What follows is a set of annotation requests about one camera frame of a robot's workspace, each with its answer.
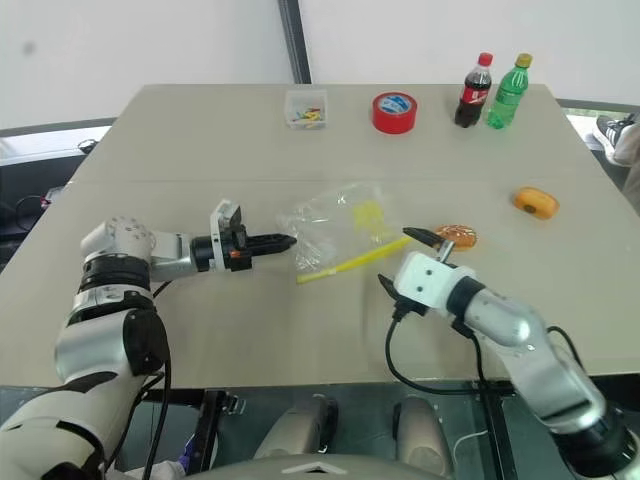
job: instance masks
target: person's foot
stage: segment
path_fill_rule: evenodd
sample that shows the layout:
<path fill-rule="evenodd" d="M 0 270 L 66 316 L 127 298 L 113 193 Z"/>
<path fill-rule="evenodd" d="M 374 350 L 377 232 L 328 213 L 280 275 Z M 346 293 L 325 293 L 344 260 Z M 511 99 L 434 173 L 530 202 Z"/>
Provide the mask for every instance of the person's foot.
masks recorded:
<path fill-rule="evenodd" d="M 620 154 L 616 155 L 616 146 L 623 140 L 628 133 L 629 127 L 635 122 L 625 118 L 624 120 L 614 120 L 607 115 L 600 115 L 596 119 L 593 127 L 593 136 L 604 147 L 604 153 L 613 165 L 628 167 L 632 158 L 624 158 Z"/>

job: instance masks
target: small colorful items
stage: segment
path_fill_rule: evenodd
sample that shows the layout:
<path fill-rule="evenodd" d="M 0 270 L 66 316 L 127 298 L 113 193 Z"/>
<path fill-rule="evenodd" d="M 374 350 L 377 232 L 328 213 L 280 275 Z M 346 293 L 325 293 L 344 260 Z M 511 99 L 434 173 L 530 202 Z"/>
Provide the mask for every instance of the small colorful items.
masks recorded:
<path fill-rule="evenodd" d="M 292 122 L 299 122 L 300 120 L 310 120 L 312 122 L 321 122 L 324 120 L 322 111 L 319 108 L 307 108 L 304 113 L 296 112 L 296 118 L 292 118 Z"/>

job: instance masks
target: clear plastic box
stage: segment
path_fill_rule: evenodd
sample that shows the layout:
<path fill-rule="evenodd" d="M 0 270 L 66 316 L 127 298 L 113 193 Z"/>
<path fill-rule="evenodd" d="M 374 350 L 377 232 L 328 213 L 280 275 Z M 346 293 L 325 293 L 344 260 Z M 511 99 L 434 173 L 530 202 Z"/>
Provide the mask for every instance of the clear plastic box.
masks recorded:
<path fill-rule="evenodd" d="M 284 100 L 284 118 L 294 130 L 317 130 L 329 120 L 326 90 L 289 90 Z"/>

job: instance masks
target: red tape roll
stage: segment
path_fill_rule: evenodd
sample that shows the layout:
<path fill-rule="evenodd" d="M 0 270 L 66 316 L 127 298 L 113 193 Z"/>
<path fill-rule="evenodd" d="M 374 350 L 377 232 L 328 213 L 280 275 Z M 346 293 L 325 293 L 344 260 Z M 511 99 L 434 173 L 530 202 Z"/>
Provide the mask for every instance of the red tape roll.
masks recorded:
<path fill-rule="evenodd" d="M 373 99 L 373 126 L 384 133 L 405 133 L 416 122 L 418 103 L 401 92 L 381 93 Z"/>

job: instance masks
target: sprite bottle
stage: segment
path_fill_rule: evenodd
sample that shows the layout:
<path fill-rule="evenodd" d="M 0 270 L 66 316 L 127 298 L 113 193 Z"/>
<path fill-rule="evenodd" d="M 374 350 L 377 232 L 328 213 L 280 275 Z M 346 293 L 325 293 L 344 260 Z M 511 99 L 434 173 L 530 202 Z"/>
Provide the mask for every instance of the sprite bottle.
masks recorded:
<path fill-rule="evenodd" d="M 529 86 L 527 69 L 532 59 L 528 53 L 518 55 L 516 66 L 500 82 L 500 88 L 487 116 L 489 126 L 500 129 L 511 125 L 520 99 Z"/>

